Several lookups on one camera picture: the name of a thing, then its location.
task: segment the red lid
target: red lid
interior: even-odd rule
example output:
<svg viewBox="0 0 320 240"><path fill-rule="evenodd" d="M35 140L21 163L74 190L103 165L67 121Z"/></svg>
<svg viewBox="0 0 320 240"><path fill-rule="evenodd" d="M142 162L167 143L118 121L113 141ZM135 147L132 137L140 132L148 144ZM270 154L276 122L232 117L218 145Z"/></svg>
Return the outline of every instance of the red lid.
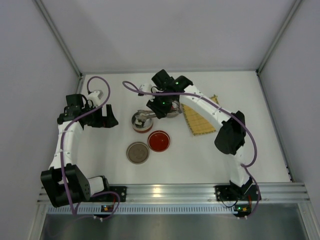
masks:
<svg viewBox="0 0 320 240"><path fill-rule="evenodd" d="M148 137L148 145L155 152L163 152L170 145L170 137L165 131L154 131Z"/></svg>

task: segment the white wall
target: white wall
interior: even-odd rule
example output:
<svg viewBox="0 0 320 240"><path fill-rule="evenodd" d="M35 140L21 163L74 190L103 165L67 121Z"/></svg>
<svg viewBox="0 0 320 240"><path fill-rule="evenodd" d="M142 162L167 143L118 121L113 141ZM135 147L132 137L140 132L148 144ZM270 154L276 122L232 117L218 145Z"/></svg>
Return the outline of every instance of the white wall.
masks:
<svg viewBox="0 0 320 240"><path fill-rule="evenodd" d="M255 70L294 0L44 0L83 72Z"/></svg>
<svg viewBox="0 0 320 240"><path fill-rule="evenodd" d="M77 77L31 0L0 3L0 239L28 237Z"/></svg>
<svg viewBox="0 0 320 240"><path fill-rule="evenodd" d="M320 1L306 0L262 72L297 181L320 220Z"/></svg>

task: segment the yellow towel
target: yellow towel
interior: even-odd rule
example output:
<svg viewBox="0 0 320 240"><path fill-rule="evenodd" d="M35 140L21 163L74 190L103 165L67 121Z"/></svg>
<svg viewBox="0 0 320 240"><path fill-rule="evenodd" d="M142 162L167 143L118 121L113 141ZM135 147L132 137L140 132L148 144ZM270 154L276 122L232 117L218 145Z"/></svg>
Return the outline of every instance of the yellow towel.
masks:
<svg viewBox="0 0 320 240"><path fill-rule="evenodd" d="M217 95L214 95L210 99L219 104ZM216 131L216 129L207 120L205 120L192 108L182 104L182 111L185 121L194 136L210 134Z"/></svg>

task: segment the red plate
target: red plate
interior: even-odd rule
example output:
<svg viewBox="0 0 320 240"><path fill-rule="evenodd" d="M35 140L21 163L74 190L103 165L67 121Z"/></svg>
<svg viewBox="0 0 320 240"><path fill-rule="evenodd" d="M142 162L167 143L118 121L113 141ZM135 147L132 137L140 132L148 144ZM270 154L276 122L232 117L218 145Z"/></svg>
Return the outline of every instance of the red plate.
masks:
<svg viewBox="0 0 320 240"><path fill-rule="evenodd" d="M154 131L148 137L148 145L155 152L163 152L170 145L170 137L165 131Z"/></svg>

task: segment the gray floor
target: gray floor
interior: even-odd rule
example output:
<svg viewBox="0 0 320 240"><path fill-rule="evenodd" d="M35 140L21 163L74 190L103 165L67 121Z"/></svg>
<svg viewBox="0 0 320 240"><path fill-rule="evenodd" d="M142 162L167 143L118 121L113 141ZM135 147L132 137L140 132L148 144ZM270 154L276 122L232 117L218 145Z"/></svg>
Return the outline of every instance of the gray floor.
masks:
<svg viewBox="0 0 320 240"><path fill-rule="evenodd" d="M305 240L295 205L260 205L248 220L231 215L116 215L101 223L92 218L48 215L41 240Z"/></svg>

